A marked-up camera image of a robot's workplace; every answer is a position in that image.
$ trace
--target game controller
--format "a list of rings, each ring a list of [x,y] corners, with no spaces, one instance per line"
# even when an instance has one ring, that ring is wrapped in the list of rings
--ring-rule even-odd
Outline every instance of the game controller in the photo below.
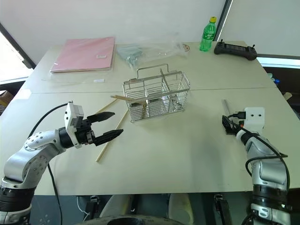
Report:
[[[254,48],[255,45],[252,47],[243,47],[239,45],[230,45],[230,44],[225,44],[223,39],[217,43],[214,53],[219,55],[222,53],[226,54],[231,54],[231,55],[238,55],[238,56],[243,56],[248,60],[255,60],[257,57],[257,52]]]

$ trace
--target metal wire basket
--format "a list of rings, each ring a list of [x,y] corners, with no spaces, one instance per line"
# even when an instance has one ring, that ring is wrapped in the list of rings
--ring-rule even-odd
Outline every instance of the metal wire basket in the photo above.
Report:
[[[139,72],[160,67],[160,74],[139,78]],[[123,83],[131,122],[184,110],[190,82],[181,71],[169,71],[168,64],[137,69],[137,78]]]

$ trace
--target green bottle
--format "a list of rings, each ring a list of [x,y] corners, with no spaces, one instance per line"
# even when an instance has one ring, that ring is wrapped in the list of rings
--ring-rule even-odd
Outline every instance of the green bottle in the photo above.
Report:
[[[200,43],[200,51],[207,52],[211,48],[212,40],[216,34],[215,22],[217,21],[216,17],[211,17],[209,24],[203,30],[202,41]]]

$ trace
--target table surface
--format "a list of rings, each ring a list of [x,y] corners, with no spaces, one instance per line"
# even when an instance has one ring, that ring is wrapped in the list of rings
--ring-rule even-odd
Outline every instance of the table surface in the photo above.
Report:
[[[243,41],[230,42],[245,45]],[[216,42],[208,52],[199,51],[199,43],[188,43],[190,52],[187,57],[172,56],[163,60],[151,61],[140,67],[168,63],[170,70],[183,71],[191,82],[191,90],[272,88],[275,84],[266,75],[257,60],[248,61],[243,57],[213,53]],[[113,59],[110,71],[76,72],[51,74],[49,71],[61,51],[61,46],[50,49],[39,62],[23,89],[32,93],[61,92],[116,92],[123,91],[124,81],[135,78],[136,72],[118,54]],[[158,69],[141,73],[143,76],[160,74]],[[94,80],[104,79],[104,83]]]
[[[111,93],[45,93],[23,95],[20,91],[1,119],[0,175],[5,161],[18,151],[38,119],[53,107],[73,100],[85,116],[111,101]],[[281,152],[291,174],[291,188],[300,187],[300,121],[277,88],[192,90],[186,110],[150,120],[122,124],[124,132],[109,145],[102,159],[95,159],[103,145],[70,148],[51,161],[60,195],[141,193],[231,192],[252,190],[245,170],[245,148],[226,135],[221,123],[227,99],[231,112],[247,106],[263,106],[263,135]],[[115,129],[127,107],[115,102],[116,115],[93,125],[95,134]],[[64,126],[64,108],[51,113],[37,128],[46,131]],[[46,171],[37,195],[53,195]]]

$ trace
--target bottle label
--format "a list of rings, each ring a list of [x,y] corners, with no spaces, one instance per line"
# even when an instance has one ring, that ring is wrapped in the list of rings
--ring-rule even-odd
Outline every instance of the bottle label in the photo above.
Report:
[[[215,36],[214,33],[210,34],[210,33],[204,32],[202,38],[205,40],[213,40],[214,36]]]

